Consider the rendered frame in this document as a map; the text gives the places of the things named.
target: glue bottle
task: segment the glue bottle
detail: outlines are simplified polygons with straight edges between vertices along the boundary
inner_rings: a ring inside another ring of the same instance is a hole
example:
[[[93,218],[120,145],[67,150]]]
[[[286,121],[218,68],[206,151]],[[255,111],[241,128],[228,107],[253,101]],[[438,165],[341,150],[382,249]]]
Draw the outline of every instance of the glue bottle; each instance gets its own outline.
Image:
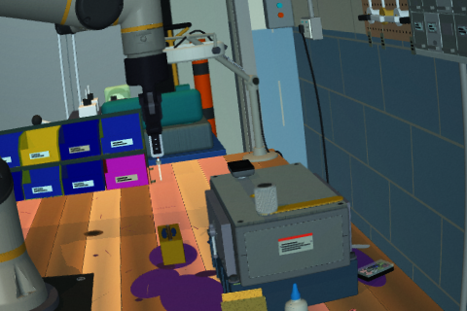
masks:
[[[292,289],[292,296],[289,301],[285,304],[285,311],[307,311],[308,304],[306,300],[300,298],[299,289],[297,288],[297,283],[294,283]]]

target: orange and black post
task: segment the orange and black post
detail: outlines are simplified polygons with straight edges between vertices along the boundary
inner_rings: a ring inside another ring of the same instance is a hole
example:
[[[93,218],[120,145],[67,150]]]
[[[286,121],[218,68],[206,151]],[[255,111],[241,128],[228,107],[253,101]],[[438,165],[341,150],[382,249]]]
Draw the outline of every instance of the orange and black post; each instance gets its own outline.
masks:
[[[195,89],[197,89],[201,95],[202,114],[211,124],[212,132],[217,137],[208,61],[207,59],[195,60],[192,62],[192,66],[193,75],[195,77]]]

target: yellow box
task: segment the yellow box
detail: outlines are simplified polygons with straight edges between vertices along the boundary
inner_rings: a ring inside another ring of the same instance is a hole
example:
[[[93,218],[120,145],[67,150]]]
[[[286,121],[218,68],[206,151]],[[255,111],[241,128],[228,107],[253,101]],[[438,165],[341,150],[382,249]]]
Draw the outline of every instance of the yellow box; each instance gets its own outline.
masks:
[[[60,125],[24,131],[19,136],[21,166],[60,161],[59,129]]]
[[[178,224],[160,225],[158,226],[158,234],[163,264],[185,263],[185,250],[180,226]]]

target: magenta storage bin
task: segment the magenta storage bin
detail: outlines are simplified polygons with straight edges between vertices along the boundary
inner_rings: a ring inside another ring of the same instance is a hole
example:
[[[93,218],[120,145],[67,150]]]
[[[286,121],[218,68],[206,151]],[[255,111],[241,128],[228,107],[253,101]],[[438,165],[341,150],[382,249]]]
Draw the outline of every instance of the magenta storage bin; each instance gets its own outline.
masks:
[[[107,190],[148,185],[148,170],[144,155],[104,159]]]

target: bin label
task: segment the bin label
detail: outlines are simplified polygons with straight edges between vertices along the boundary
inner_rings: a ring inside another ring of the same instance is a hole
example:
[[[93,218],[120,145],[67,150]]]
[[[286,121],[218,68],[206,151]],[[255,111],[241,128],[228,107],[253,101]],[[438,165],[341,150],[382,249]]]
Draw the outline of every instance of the bin label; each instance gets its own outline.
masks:
[[[313,249],[313,233],[279,239],[279,255],[294,254]]]
[[[29,154],[29,159],[39,159],[39,158],[43,158],[43,157],[49,157],[51,156],[49,154],[49,151],[45,151],[45,152],[37,152],[35,154]]]
[[[89,187],[94,187],[94,181],[89,180],[89,181],[78,181],[76,183],[71,183],[73,186],[73,190],[75,189],[82,189],[82,188],[89,188]]]
[[[119,140],[119,141],[112,141],[110,143],[110,147],[115,148],[115,147],[122,147],[122,146],[131,146],[133,144],[133,139],[125,139],[125,140]]]
[[[121,184],[123,182],[130,182],[130,181],[138,181],[138,175],[127,175],[127,176],[118,176],[115,178],[115,182],[117,184]]]
[[[76,154],[76,153],[81,153],[81,152],[89,152],[90,151],[90,145],[70,147],[68,150],[70,151],[70,155],[73,155],[73,154]]]
[[[33,194],[47,193],[47,192],[51,192],[52,190],[53,190],[52,186],[42,186],[40,188],[32,188],[32,193]]]

